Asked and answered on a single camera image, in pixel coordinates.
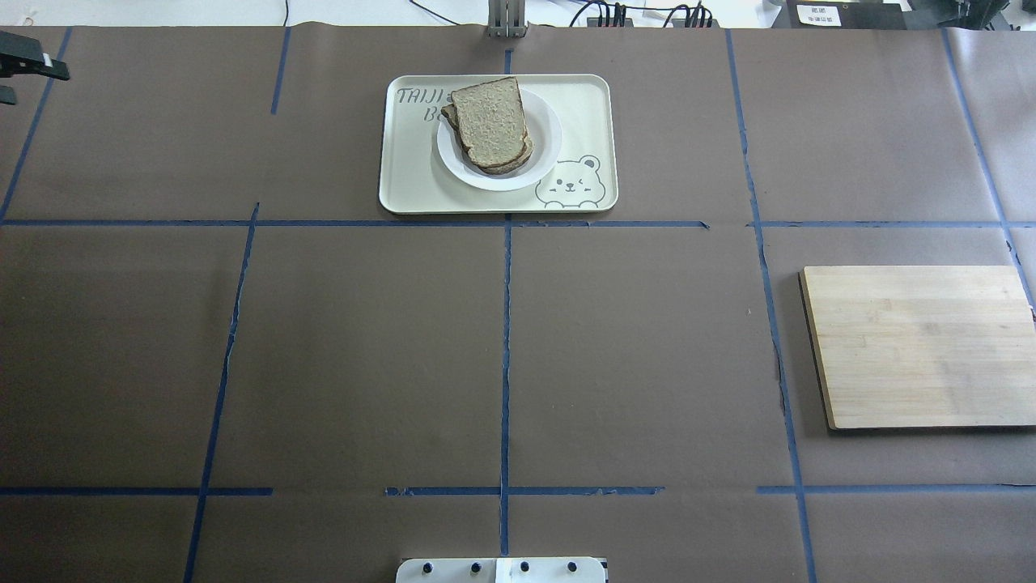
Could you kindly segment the bread slice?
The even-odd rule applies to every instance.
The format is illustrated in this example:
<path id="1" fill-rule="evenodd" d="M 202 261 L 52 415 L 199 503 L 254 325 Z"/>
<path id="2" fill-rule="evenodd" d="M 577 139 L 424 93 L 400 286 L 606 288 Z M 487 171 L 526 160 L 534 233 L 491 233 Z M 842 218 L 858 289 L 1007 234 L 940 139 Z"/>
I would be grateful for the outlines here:
<path id="1" fill-rule="evenodd" d="M 454 90 L 448 118 L 467 158 L 478 168 L 497 173 L 499 167 L 522 161 L 530 149 L 520 86 L 515 77 Z"/>

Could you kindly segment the white round plate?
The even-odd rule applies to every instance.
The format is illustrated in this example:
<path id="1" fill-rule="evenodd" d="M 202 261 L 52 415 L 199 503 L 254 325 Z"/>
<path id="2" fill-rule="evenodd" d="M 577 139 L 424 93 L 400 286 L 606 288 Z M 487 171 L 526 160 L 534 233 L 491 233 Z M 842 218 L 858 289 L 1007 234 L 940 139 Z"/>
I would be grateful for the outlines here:
<path id="1" fill-rule="evenodd" d="M 507 192 L 535 185 L 551 173 L 560 152 L 563 136 L 560 119 L 554 108 L 537 93 L 522 88 L 520 94 L 529 137 L 533 140 L 533 154 L 529 159 L 518 169 L 499 176 L 491 176 L 478 170 L 464 155 L 456 140 L 455 132 L 443 116 L 440 118 L 435 138 L 435 151 L 453 177 L 477 190 Z"/>

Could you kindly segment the bottom toast slice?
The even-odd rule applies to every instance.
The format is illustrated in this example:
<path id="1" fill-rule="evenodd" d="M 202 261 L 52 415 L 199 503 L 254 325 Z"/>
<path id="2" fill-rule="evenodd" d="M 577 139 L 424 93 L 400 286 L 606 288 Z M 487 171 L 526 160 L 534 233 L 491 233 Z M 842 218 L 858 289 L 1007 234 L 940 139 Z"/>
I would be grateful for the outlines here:
<path id="1" fill-rule="evenodd" d="M 454 141 L 461 148 L 462 156 L 464 161 L 470 162 L 473 166 L 482 171 L 482 173 L 488 174 L 488 176 L 502 176 L 503 173 L 514 171 L 524 164 L 528 163 L 530 156 L 533 156 L 533 137 L 530 137 L 528 129 L 525 129 L 522 135 L 523 147 L 521 149 L 520 155 L 516 156 L 513 161 L 508 161 L 503 164 L 495 165 L 480 165 L 476 164 L 467 154 L 467 150 L 464 147 L 458 117 L 456 117 L 456 106 L 453 103 L 448 103 L 444 107 L 440 108 L 441 115 L 444 116 L 447 123 L 451 126 L 452 133 L 454 134 Z"/>

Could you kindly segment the black power strip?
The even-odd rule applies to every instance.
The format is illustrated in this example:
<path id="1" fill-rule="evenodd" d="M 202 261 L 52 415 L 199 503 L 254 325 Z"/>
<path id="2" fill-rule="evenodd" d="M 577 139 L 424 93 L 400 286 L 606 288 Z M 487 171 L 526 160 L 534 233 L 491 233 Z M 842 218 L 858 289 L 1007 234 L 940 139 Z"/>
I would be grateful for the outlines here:
<path id="1" fill-rule="evenodd" d="M 703 1 L 681 3 L 674 7 L 650 7 L 608 1 L 577 1 L 580 9 L 569 27 L 584 23 L 588 28 L 633 28 L 635 20 L 650 19 L 660 28 L 718 28 L 720 23 Z"/>

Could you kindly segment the cream bear tray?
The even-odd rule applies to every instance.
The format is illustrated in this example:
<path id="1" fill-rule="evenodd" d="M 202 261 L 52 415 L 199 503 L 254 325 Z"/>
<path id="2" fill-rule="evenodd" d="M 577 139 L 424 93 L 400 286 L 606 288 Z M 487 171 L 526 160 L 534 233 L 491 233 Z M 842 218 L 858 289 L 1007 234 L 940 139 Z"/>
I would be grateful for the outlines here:
<path id="1" fill-rule="evenodd" d="M 403 215 L 601 213 L 618 201 L 617 152 L 606 81 L 594 74 L 519 74 L 550 104 L 562 126 L 551 173 L 522 190 L 470 187 L 448 172 L 435 151 L 440 108 L 451 93 L 491 81 L 488 74 L 401 76 L 388 84 L 379 202 Z"/>

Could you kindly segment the black box with label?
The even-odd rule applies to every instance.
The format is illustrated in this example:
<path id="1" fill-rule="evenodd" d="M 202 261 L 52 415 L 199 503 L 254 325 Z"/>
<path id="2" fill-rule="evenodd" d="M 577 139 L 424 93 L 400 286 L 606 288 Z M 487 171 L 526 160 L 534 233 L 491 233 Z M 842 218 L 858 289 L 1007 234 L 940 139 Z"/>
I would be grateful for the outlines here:
<path id="1" fill-rule="evenodd" d="M 773 29 L 906 30 L 898 3 L 780 1 Z"/>

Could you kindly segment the wooden cutting board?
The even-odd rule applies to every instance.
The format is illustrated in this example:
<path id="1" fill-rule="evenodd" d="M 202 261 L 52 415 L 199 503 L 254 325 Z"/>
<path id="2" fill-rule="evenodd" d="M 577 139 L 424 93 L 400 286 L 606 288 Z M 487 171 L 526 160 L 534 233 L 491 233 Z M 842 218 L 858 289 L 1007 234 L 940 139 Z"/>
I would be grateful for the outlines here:
<path id="1" fill-rule="evenodd" d="M 1011 266 L 806 266 L 832 429 L 1033 427 L 1035 336 Z"/>

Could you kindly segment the aluminium frame post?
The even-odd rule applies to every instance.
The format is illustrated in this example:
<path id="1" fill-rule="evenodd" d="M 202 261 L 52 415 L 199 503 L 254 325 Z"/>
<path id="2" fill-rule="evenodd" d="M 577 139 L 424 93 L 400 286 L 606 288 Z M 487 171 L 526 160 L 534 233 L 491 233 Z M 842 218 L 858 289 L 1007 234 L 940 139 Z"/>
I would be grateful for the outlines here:
<path id="1" fill-rule="evenodd" d="M 487 35 L 491 38 L 522 38 L 528 33 L 525 0 L 489 0 Z"/>

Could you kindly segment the white pedestal column base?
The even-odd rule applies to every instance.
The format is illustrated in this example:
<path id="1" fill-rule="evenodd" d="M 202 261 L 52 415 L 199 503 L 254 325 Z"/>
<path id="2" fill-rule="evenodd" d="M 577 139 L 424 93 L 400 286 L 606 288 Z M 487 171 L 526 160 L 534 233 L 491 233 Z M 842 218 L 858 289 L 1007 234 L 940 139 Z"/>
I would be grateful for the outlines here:
<path id="1" fill-rule="evenodd" d="M 591 556 L 411 558 L 396 582 L 607 582 L 606 560 Z"/>

